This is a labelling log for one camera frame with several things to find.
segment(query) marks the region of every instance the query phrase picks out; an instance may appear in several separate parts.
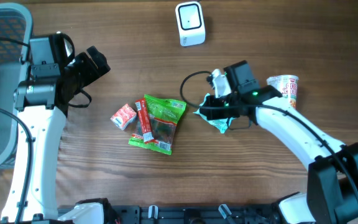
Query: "plastic basket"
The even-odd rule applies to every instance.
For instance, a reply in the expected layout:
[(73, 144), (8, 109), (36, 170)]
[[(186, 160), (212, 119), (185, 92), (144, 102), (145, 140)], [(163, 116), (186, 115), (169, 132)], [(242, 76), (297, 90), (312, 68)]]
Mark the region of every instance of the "plastic basket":
[[(32, 16), (20, 4), (0, 4), (0, 37), (29, 43)], [(0, 41), (0, 108), (17, 114), (13, 92), (26, 79), (29, 48)], [(0, 169), (13, 168), (17, 144), (17, 123), (0, 113)]]

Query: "red candy bar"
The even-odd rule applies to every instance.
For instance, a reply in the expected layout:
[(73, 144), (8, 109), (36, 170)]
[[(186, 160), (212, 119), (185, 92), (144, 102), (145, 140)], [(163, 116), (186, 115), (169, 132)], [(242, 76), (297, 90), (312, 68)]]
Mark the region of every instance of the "red candy bar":
[(137, 114), (139, 115), (139, 121), (142, 125), (142, 133), (143, 133), (143, 142), (150, 143), (152, 142), (153, 134), (152, 134), (152, 126), (150, 124), (149, 113), (147, 112), (146, 100), (142, 98), (140, 100), (135, 101)]

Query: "light blue cloth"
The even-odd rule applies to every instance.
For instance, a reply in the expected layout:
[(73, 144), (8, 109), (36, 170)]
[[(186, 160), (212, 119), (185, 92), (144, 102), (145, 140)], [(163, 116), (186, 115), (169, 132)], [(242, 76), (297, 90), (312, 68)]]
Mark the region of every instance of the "light blue cloth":
[[(209, 93), (207, 93), (204, 97), (204, 102), (202, 104), (200, 104), (200, 106), (203, 106), (205, 101), (206, 101), (206, 97), (209, 96)], [(224, 134), (224, 132), (227, 130), (227, 128), (230, 126), (231, 121), (234, 120), (235, 118), (226, 118), (226, 119), (217, 119), (217, 120), (211, 120), (208, 121), (206, 119), (206, 116), (200, 113), (200, 109), (198, 109), (196, 112), (193, 112), (194, 114), (198, 114), (200, 115), (204, 120), (206, 120), (210, 125), (214, 126), (215, 128), (218, 128), (220, 130), (220, 132), (222, 134)]]

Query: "trash item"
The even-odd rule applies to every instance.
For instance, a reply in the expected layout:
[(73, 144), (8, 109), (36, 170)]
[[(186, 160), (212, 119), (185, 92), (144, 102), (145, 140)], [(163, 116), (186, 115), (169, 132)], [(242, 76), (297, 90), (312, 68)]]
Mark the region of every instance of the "trash item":
[(150, 124), (149, 113), (147, 112), (147, 103), (145, 98), (135, 102), (137, 113), (139, 114), (140, 126), (143, 133), (143, 142), (150, 143), (153, 140), (152, 127)]
[(110, 120), (121, 130), (125, 130), (128, 124), (136, 119), (136, 112), (125, 104), (121, 109), (115, 113)]
[(180, 100), (159, 99), (149, 95), (144, 95), (144, 98), (154, 139), (145, 144), (142, 125), (139, 121), (128, 144), (170, 155), (172, 154), (173, 135), (180, 117), (185, 112), (186, 103)]
[(288, 99), (291, 106), (296, 108), (298, 80), (299, 78), (296, 75), (279, 75), (268, 78), (266, 82), (282, 93), (283, 97)]
[[(209, 93), (207, 93), (204, 97), (204, 102), (202, 104), (200, 104), (200, 106), (203, 106), (207, 96), (209, 96)], [(228, 127), (230, 127), (231, 121), (234, 120), (235, 118), (226, 118), (226, 119), (216, 119), (216, 120), (207, 120), (206, 116), (200, 113), (200, 109), (198, 109), (197, 111), (193, 112), (194, 114), (198, 114), (200, 115), (205, 121), (207, 121), (210, 125), (214, 126), (215, 128), (218, 128), (221, 132), (221, 134), (224, 134), (226, 132), (226, 130), (228, 129)]]

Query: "green plastic wrapper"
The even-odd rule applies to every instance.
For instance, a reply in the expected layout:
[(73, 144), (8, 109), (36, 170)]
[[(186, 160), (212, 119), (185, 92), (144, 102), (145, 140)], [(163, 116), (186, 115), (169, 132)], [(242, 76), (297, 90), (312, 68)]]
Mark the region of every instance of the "green plastic wrapper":
[(186, 109), (186, 103), (180, 100), (159, 99), (144, 95), (154, 140), (148, 144), (143, 142), (142, 126), (136, 124), (128, 144), (151, 149), (164, 154), (172, 154), (173, 135), (180, 117)]

